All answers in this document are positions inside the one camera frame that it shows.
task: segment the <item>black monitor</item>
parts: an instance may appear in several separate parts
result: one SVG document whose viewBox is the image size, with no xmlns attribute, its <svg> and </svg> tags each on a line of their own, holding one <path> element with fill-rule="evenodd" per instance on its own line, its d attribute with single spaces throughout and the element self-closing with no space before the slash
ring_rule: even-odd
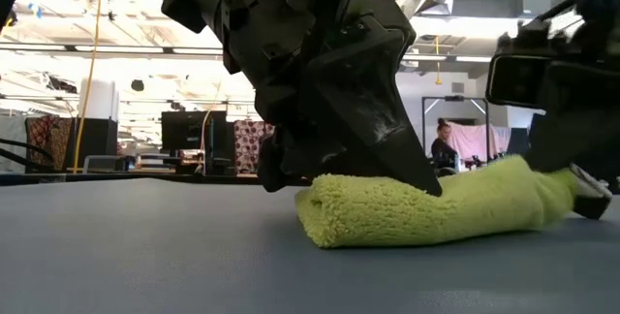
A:
<svg viewBox="0 0 620 314">
<path fill-rule="evenodd" d="M 206 111 L 162 111 L 162 148 L 166 150 L 200 149 L 202 122 L 205 116 Z M 208 149 L 213 121 L 209 119 L 206 126 L 204 146 Z"/>
</svg>

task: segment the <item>towel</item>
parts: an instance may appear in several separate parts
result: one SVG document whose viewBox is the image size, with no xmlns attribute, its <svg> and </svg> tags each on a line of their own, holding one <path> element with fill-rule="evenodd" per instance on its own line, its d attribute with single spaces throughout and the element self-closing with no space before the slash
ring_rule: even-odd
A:
<svg viewBox="0 0 620 314">
<path fill-rule="evenodd" d="M 413 246 L 539 229 L 571 211 L 577 190 L 570 171 L 535 173 L 520 156 L 440 183 L 438 198 L 391 178 L 324 175 L 295 205 L 319 247 Z"/>
</svg>

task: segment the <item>table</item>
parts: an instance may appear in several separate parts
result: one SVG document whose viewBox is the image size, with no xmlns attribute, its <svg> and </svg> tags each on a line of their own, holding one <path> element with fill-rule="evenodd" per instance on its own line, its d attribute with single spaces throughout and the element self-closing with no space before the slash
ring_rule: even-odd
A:
<svg viewBox="0 0 620 314">
<path fill-rule="evenodd" d="M 0 312 L 617 313 L 620 210 L 438 247 L 320 250 L 294 193 L 156 179 L 0 188 Z"/>
</svg>

